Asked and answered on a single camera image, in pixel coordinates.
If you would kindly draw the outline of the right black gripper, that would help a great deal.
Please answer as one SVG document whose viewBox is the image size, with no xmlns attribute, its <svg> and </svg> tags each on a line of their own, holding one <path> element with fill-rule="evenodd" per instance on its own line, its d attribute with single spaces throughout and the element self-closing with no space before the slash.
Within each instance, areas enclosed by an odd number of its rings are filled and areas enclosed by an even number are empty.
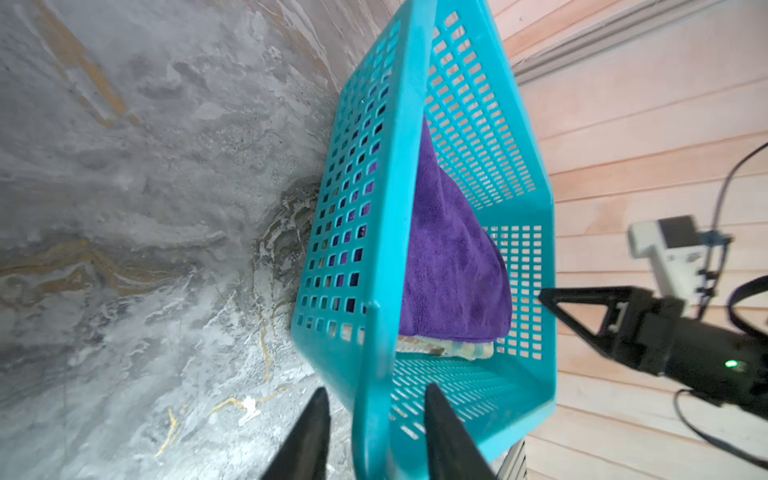
<svg viewBox="0 0 768 480">
<path fill-rule="evenodd" d="M 538 300 L 604 358 L 767 418 L 766 339 L 682 317 L 680 301 L 639 287 L 545 288 Z"/>
</svg>

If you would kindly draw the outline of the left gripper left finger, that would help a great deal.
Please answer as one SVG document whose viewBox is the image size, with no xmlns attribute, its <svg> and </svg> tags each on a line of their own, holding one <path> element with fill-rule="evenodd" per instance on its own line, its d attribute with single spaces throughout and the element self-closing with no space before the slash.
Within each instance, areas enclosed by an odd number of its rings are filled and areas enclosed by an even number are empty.
<svg viewBox="0 0 768 480">
<path fill-rule="evenodd" d="M 320 387 L 311 396 L 262 479 L 326 479 L 330 429 L 328 392 Z"/>
</svg>

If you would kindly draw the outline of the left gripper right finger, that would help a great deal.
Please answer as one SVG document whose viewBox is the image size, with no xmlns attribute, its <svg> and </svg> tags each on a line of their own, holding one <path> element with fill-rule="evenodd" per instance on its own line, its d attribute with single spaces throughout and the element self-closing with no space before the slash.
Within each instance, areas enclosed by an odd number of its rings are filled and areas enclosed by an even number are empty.
<svg viewBox="0 0 768 480">
<path fill-rule="evenodd" d="M 463 423 L 434 383 L 425 390 L 424 425 L 430 479 L 495 479 Z"/>
</svg>

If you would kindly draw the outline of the yellow teal hippo towel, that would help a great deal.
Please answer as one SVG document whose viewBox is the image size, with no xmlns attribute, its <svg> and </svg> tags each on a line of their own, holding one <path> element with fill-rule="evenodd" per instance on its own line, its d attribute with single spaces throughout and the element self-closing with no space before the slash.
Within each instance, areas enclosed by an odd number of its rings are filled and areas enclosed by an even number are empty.
<svg viewBox="0 0 768 480">
<path fill-rule="evenodd" d="M 494 353 L 494 344 L 492 342 L 471 343 L 420 336 L 399 336 L 396 351 L 474 361 L 490 358 Z"/>
</svg>

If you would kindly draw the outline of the purple towel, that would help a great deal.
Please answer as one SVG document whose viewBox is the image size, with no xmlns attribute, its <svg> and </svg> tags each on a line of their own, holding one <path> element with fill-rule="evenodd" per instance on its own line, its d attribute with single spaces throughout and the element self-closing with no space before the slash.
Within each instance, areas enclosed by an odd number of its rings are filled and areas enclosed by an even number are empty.
<svg viewBox="0 0 768 480">
<path fill-rule="evenodd" d="M 439 166 L 428 131 L 393 160 L 389 132 L 370 114 L 338 130 L 294 322 L 386 344 L 399 336 L 492 342 L 511 323 L 503 257 Z"/>
</svg>

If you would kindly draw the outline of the teal plastic basket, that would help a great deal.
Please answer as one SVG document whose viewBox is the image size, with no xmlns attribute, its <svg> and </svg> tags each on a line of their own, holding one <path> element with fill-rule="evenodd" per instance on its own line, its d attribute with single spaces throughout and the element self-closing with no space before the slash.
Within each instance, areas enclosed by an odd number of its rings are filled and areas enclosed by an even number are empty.
<svg viewBox="0 0 768 480">
<path fill-rule="evenodd" d="M 486 360 L 396 348 L 421 130 L 490 235 L 511 282 Z M 494 460 L 556 406 L 554 200 L 484 1 L 407 1 L 341 91 L 291 336 L 352 416 L 360 479 L 428 475 L 424 392 L 437 384 Z"/>
</svg>

